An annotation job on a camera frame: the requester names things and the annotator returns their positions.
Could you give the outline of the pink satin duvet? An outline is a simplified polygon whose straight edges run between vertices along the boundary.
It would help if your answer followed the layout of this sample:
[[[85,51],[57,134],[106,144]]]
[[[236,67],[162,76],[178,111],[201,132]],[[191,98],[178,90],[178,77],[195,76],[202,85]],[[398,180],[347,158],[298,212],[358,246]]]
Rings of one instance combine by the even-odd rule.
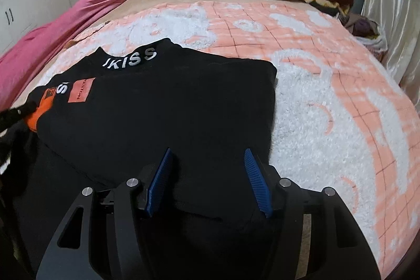
[[[1,109],[11,107],[69,40],[125,1],[79,0],[56,20],[24,35],[1,56]]]

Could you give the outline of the black sweater orange cuffs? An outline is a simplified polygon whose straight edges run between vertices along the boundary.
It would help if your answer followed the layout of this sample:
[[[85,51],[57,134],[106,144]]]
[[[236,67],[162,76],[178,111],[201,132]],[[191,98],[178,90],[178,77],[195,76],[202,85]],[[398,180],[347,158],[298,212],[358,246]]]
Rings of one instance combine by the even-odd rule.
[[[164,38],[123,57],[97,49],[37,87],[36,111],[1,138],[1,278],[37,279],[84,188],[116,188],[167,150],[171,193],[152,218],[144,279],[255,276],[268,233],[244,153],[268,162],[276,74]]]

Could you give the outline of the white satin curtain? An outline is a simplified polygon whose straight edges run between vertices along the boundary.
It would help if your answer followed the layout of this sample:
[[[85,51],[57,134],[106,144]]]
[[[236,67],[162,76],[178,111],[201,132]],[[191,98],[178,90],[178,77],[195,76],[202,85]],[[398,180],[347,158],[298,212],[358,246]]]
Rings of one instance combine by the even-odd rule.
[[[383,28],[383,65],[411,101],[419,101],[419,0],[365,0],[363,13]]]

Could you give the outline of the peach white plush blanket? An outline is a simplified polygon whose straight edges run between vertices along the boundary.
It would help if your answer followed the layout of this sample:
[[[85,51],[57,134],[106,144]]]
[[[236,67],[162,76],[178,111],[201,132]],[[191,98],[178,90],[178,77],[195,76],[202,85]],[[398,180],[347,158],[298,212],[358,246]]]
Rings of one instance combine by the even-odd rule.
[[[122,57],[160,38],[277,67],[271,163],[336,188],[389,276],[419,231],[419,115],[372,54],[337,20],[285,1],[163,3],[85,30],[30,88],[97,47]]]

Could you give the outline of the beige bed sheet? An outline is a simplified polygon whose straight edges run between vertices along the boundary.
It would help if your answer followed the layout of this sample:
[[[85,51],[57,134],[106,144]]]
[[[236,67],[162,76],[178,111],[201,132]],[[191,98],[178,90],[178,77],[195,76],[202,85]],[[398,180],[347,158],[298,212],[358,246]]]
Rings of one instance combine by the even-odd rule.
[[[196,3],[199,1],[216,1],[224,3],[254,3],[254,2],[265,2],[274,4],[276,6],[289,6],[290,8],[309,10],[311,6],[305,1],[284,1],[284,0],[127,0],[122,5],[118,6],[110,13],[104,15],[98,19],[89,28],[85,29],[73,40],[69,40],[64,48],[68,49],[74,45],[78,47],[87,47],[92,45],[94,48],[102,47],[103,50],[111,53],[111,50],[117,45],[122,46],[122,50],[125,52],[129,47],[133,45],[131,43],[125,43],[122,38],[118,38],[115,34],[111,33],[111,29],[115,26],[112,24],[114,20],[119,21],[121,18],[139,13],[141,11],[147,11],[150,8],[155,8],[162,5],[163,3],[177,4],[177,3]]]

